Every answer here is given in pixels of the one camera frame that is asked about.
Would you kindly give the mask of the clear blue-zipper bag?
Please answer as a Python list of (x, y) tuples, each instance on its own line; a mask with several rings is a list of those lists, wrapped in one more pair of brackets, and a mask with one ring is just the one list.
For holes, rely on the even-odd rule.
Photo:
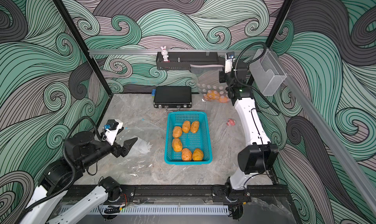
[(120, 141), (136, 138), (128, 155), (120, 163), (125, 166), (125, 173), (131, 177), (149, 176), (156, 163), (163, 159), (165, 129), (145, 119), (127, 125), (121, 133)]

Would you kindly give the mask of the clear pink-zipper bag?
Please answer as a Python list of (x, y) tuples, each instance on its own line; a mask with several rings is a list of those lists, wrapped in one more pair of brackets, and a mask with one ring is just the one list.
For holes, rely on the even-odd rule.
[(195, 74), (198, 77), (198, 82), (196, 87), (198, 88), (198, 93), (202, 95), (203, 102), (215, 102), (221, 103), (219, 100), (214, 101), (205, 101), (204, 95), (208, 93), (209, 90), (217, 91), (220, 96), (227, 96), (227, 84), (221, 84), (218, 81), (219, 71), (224, 68), (222, 67), (192, 67), (190, 69), (191, 73)]

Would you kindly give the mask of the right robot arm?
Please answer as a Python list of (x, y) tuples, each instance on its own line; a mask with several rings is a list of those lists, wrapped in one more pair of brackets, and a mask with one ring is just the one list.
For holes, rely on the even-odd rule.
[(253, 58), (259, 60), (267, 51), (264, 42), (255, 42), (245, 47), (236, 57), (234, 52), (225, 55), (225, 66), (219, 72), (219, 81), (227, 84), (228, 98), (235, 107), (245, 134), (246, 147), (238, 154), (238, 169), (228, 178), (226, 199), (230, 202), (239, 201), (247, 195), (248, 182), (259, 175), (267, 175), (267, 159), (276, 146), (271, 144), (258, 116), (254, 94), (257, 93), (269, 106), (271, 102), (254, 86), (247, 84), (248, 66), (240, 66), (241, 56), (251, 47), (262, 46), (262, 53)]

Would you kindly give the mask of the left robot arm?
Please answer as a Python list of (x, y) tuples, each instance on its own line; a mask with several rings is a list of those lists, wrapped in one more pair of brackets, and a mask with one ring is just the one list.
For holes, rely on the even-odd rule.
[(17, 224), (38, 205), (67, 191), (76, 180), (82, 177), (83, 172), (88, 173), (91, 165), (108, 154), (125, 157), (138, 140), (135, 137), (125, 141), (122, 146), (117, 144), (115, 139), (123, 130), (123, 126), (122, 122), (114, 119), (108, 120), (101, 134), (94, 129), (94, 132), (84, 131), (72, 135), (83, 120), (88, 120), (95, 126), (94, 121), (88, 116), (83, 116), (74, 123), (63, 141), (62, 157), (51, 163), (38, 181), (39, 186), (47, 191), (47, 196), (25, 208), (16, 221)]

